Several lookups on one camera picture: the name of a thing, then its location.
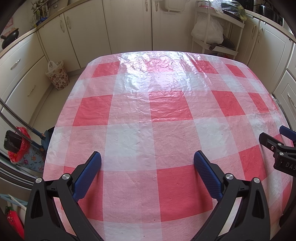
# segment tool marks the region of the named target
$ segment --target mop handle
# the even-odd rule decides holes
[[[21,137],[25,138],[28,142],[30,142],[33,146],[37,147],[38,149],[42,149],[42,146],[37,144],[35,141],[31,140],[29,137],[24,135],[18,128],[16,128],[0,111],[0,117],[9,125],[12,129],[15,130],[16,133],[18,133]]]
[[[24,122],[16,113],[14,113],[12,111],[12,109],[10,109],[5,103],[4,101],[0,98],[0,105],[3,106],[3,108],[5,110],[8,111],[8,113],[10,113],[15,119],[17,119],[22,125],[24,125],[27,129],[29,129],[30,131],[32,131],[34,134],[36,134],[37,136],[39,136],[41,139],[45,138],[45,135],[40,133],[39,131],[37,131],[36,129],[34,129],[33,127],[31,127],[29,124],[27,124],[26,122]]]

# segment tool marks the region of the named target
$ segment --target plastic bag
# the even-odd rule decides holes
[[[204,41],[205,39],[205,31],[207,26],[207,15],[206,14],[199,14],[197,17],[196,24],[194,25],[193,30],[191,31],[191,35]],[[223,28],[218,20],[210,18],[209,23],[209,32],[207,36],[207,44],[221,44],[223,42]]]
[[[211,7],[216,10],[217,13],[223,13],[221,8],[221,0],[209,0],[211,2]]]
[[[17,127],[21,133],[23,133],[25,136],[30,138],[27,130],[25,127]],[[17,153],[13,153],[11,151],[8,151],[9,159],[12,163],[19,162],[23,156],[26,154],[26,152],[30,148],[30,142],[28,142],[25,138],[22,138],[22,143],[20,145],[20,150]]]
[[[246,11],[243,6],[234,0],[221,0],[221,8],[240,18],[242,21],[247,20]]]
[[[48,62],[48,72],[47,73],[52,73],[56,68],[57,68],[57,64],[50,60]]]

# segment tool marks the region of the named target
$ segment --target plastic tablecloth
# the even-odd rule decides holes
[[[273,168],[258,137],[292,146],[281,125],[288,126],[282,112],[242,63],[168,51],[103,56],[87,65],[63,107],[44,179],[71,173],[98,151],[102,167],[79,205],[99,235],[187,241],[217,203],[193,167],[202,150],[237,179],[260,178],[274,235],[292,179]]]

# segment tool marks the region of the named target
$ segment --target metal screw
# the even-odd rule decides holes
[[[230,173],[227,173],[225,176],[226,176],[226,178],[227,178],[228,180],[232,180],[232,179],[233,179],[233,175],[230,174]]]
[[[35,182],[36,182],[36,183],[40,183],[40,182],[42,182],[42,178],[40,178],[40,177],[39,177],[39,178],[36,178]]]
[[[64,174],[64,175],[62,176],[62,178],[63,178],[64,180],[67,180],[67,179],[70,178],[70,174],[66,173],[66,174]]]
[[[256,183],[259,183],[259,182],[260,182],[260,179],[257,178],[257,177],[255,177],[253,180],[254,180],[254,182],[256,182]]]

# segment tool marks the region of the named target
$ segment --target shelf rack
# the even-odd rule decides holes
[[[215,9],[211,8],[211,2],[210,1],[208,1],[209,7],[204,7],[204,6],[201,7],[199,5],[200,3],[201,3],[200,1],[197,1],[195,3],[195,9],[196,9],[196,11],[195,11],[194,24],[196,24],[197,15],[198,15],[199,12],[207,14],[207,25],[206,25],[206,31],[205,31],[205,38],[204,38],[204,41],[201,41],[199,39],[196,39],[196,38],[192,37],[191,52],[193,52],[194,42],[197,43],[198,45],[200,45],[202,47],[202,54],[205,53],[205,50],[206,49],[207,50],[209,49],[210,44],[207,44],[207,37],[208,37],[208,32],[209,32],[209,29],[208,28],[209,28],[209,24],[210,24],[210,17],[211,16],[214,16],[214,17],[217,17],[217,18],[226,20],[227,22],[229,22],[231,24],[234,24],[236,26],[239,26],[241,28],[235,50],[230,50],[228,48],[224,48],[224,47],[220,47],[220,46],[216,46],[213,49],[213,51],[216,51],[216,52],[222,52],[222,53],[226,53],[226,54],[232,55],[233,56],[233,59],[235,59],[235,56],[238,53],[237,50],[239,48],[239,43],[240,43],[240,40],[241,40],[241,37],[242,37],[242,31],[243,31],[243,28],[244,28],[244,21],[243,22],[240,22],[240,21],[236,20],[235,18],[232,18],[231,16],[229,16],[229,15],[227,15],[225,13],[217,13],[215,11]]]

